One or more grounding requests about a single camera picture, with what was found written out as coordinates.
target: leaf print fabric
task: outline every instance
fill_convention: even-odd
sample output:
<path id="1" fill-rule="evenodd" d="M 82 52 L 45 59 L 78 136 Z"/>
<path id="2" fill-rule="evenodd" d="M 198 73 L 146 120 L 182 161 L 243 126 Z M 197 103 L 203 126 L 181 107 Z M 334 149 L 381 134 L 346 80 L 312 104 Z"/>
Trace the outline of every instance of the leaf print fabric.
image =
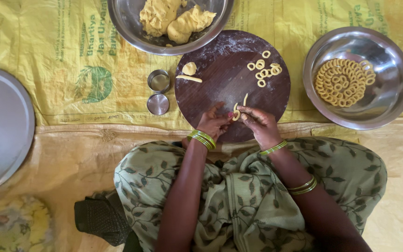
<path id="1" fill-rule="evenodd" d="M 371 150 L 348 141 L 289 139 L 287 148 L 362 233 L 385 192 L 386 168 Z M 226 162 L 205 164 L 193 251 L 310 251 L 314 238 L 286 187 L 259 147 Z M 185 150 L 162 141 L 131 150 L 114 182 L 129 225 L 153 251 L 166 195 Z"/>

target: woman's left hand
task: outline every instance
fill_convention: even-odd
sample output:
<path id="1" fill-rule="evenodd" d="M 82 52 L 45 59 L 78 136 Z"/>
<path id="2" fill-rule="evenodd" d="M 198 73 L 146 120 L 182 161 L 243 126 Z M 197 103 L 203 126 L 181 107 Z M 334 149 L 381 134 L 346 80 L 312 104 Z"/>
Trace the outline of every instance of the woman's left hand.
<path id="1" fill-rule="evenodd" d="M 217 110 L 223 107 L 223 105 L 225 105 L 224 102 L 218 102 L 208 111 L 204 112 L 197 126 L 199 131 L 212 137 L 215 142 L 217 142 L 219 136 L 227 131 L 228 125 L 231 124 L 231 119 L 234 116 L 233 112 L 224 115 L 217 115 Z"/>

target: steel tin lid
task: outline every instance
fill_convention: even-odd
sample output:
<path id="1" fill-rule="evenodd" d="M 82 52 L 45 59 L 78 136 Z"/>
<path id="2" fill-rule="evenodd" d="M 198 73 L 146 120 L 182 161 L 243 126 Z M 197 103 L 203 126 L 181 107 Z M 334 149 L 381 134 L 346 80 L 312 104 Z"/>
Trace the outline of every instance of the steel tin lid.
<path id="1" fill-rule="evenodd" d="M 164 115 L 169 109 L 169 100 L 163 94 L 152 94 L 147 100 L 147 109 L 154 115 Z"/>
<path id="2" fill-rule="evenodd" d="M 35 115 L 21 83 L 0 70 L 0 185 L 19 168 L 31 147 Z"/>

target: woman's right hand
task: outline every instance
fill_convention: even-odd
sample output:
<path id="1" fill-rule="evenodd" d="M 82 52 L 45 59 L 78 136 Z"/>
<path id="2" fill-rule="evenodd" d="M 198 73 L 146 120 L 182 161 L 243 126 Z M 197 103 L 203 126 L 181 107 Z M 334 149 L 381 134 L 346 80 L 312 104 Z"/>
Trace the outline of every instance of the woman's right hand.
<path id="1" fill-rule="evenodd" d="M 253 131 L 262 151 L 273 148 L 283 141 L 274 115 L 244 106 L 237 106 L 237 110 L 241 112 L 240 118 L 243 123 Z"/>

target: hand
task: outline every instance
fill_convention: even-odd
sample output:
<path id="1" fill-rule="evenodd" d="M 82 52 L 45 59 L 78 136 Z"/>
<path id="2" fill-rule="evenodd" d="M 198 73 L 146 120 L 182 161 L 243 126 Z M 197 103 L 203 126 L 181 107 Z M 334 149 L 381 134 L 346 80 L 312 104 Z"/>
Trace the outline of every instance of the hand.
<path id="1" fill-rule="evenodd" d="M 197 126 L 199 131 L 202 131 L 212 137 L 215 142 L 217 142 L 219 136 L 227 131 L 228 125 L 231 124 L 230 121 L 234 116 L 232 112 L 224 115 L 217 115 L 215 112 L 217 112 L 219 108 L 223 107 L 223 105 L 225 105 L 224 102 L 218 102 L 207 112 L 204 112 Z"/>
<path id="2" fill-rule="evenodd" d="M 274 115 L 244 106 L 237 106 L 237 110 L 241 112 L 240 118 L 243 123 L 253 131 L 262 151 L 273 148 L 283 141 Z"/>

